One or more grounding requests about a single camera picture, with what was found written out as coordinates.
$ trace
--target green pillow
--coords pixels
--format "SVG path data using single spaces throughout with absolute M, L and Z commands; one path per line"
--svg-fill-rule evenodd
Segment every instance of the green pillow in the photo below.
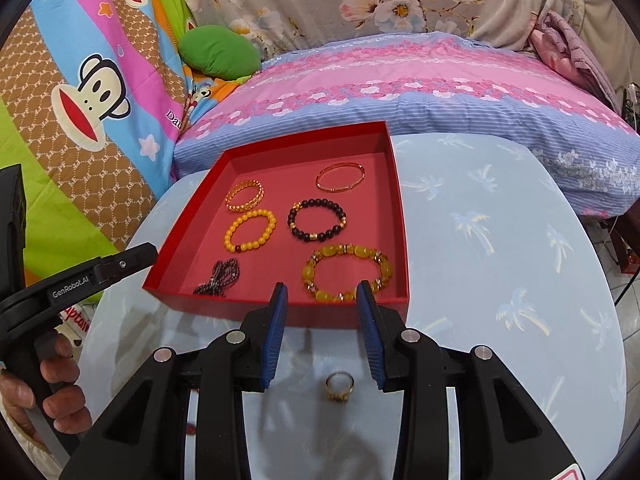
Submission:
M 260 70 L 260 54 L 252 43 L 221 25 L 203 25 L 186 32 L 178 50 L 187 65 L 227 81 Z

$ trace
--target yellow beaded bracelet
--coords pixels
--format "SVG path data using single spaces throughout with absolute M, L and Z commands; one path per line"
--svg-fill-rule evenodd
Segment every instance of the yellow beaded bracelet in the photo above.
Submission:
M 304 269 L 302 269 L 302 282 L 304 283 L 306 290 L 308 290 L 316 300 L 321 301 L 322 303 L 353 301 L 356 298 L 355 287 L 353 290 L 347 290 L 346 292 L 341 292 L 335 296 L 332 296 L 328 292 L 316 287 L 314 282 L 314 278 L 316 276 L 316 265 L 323 258 L 330 258 L 336 254 L 355 254 L 359 258 L 369 258 L 380 266 L 380 277 L 369 282 L 374 294 L 382 288 L 385 288 L 389 283 L 389 279 L 393 276 L 394 270 L 389 263 L 386 254 L 381 253 L 377 249 L 367 249 L 364 246 L 352 244 L 326 245 L 322 249 L 314 251 L 306 262 Z
M 238 227 L 242 222 L 246 222 L 249 218 L 254 218 L 256 216 L 266 216 L 267 219 L 269 220 L 269 225 L 262 233 L 262 236 L 258 238 L 255 242 L 247 242 L 245 244 L 233 245 L 231 243 L 231 237 L 236 232 L 236 229 L 238 229 Z M 249 211 L 243 214 L 242 216 L 239 216 L 238 219 L 231 224 L 231 227 L 226 232 L 225 234 L 226 250 L 229 251 L 230 253 L 239 253 L 244 251 L 250 251 L 252 249 L 257 249 L 261 245 L 264 245 L 267 242 L 267 240 L 269 239 L 269 237 L 271 236 L 271 233 L 273 233 L 273 230 L 275 228 L 276 228 L 276 217 L 273 215 L 271 211 L 267 211 L 266 209 Z

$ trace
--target orange star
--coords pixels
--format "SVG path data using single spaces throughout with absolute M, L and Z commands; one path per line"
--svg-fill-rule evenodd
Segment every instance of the orange star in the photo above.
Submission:
M 113 11 L 111 10 L 110 4 L 108 4 L 107 2 L 101 2 L 100 9 L 98 10 L 98 16 L 106 16 L 107 18 L 113 16 Z

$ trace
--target red box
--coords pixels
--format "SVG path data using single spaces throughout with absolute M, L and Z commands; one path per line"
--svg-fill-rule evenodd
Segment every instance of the red box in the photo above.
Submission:
M 354 189 L 327 193 L 316 187 L 316 176 L 336 162 L 357 162 L 366 178 Z M 339 168 L 322 178 L 324 186 L 355 182 L 357 168 Z M 264 187 L 264 198 L 255 208 L 276 216 L 276 229 L 258 250 L 229 253 L 224 237 L 237 213 L 228 211 L 225 196 L 238 182 L 255 179 Z M 248 202 L 255 188 L 239 192 L 233 204 Z M 327 198 L 340 204 L 348 224 L 324 243 L 295 238 L 287 226 L 295 202 Z M 256 240 L 267 219 L 244 222 L 233 243 Z M 306 232 L 324 232 L 337 219 L 322 207 L 300 210 L 297 226 Z M 143 287 L 175 310 L 223 319 L 242 320 L 255 308 L 268 304 L 276 282 L 289 289 L 287 325 L 317 328 L 356 328 L 353 301 L 318 303 L 303 286 L 302 269 L 314 250 L 327 244 L 359 244 L 388 256 L 394 275 L 378 295 L 380 304 L 396 309 L 403 319 L 409 306 L 406 241 L 398 173 L 385 123 L 364 123 L 315 130 L 264 140 L 227 150 L 209 171 L 169 233 Z M 237 257 L 240 279 L 225 290 L 226 298 L 200 296 L 193 289 L 208 281 L 218 260 Z M 353 255 L 334 256 L 316 267 L 318 288 L 330 294 L 351 290 L 361 280 L 380 275 L 378 265 Z

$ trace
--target table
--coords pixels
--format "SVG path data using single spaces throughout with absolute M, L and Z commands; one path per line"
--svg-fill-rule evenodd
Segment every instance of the table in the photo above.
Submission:
M 491 346 L 542 407 L 586 479 L 597 478 L 622 434 L 625 360 L 606 279 L 568 202 L 529 151 L 508 140 L 465 134 L 392 140 L 408 245 L 407 325 L 441 346 Z M 130 246 L 159 247 L 204 174 L 177 182 Z M 94 418 L 154 349 L 203 348 L 238 326 L 168 309 L 141 289 L 145 276 L 139 272 L 105 293 L 85 341 L 79 384 Z M 345 405 L 328 402 L 322 390 L 336 370 L 356 381 Z M 287 328 L 271 388 L 244 394 L 252 476 L 390 479 L 401 404 L 401 394 L 377 390 L 356 331 Z M 450 410 L 452 423 L 456 416 Z M 451 440 L 455 479 L 455 431 Z

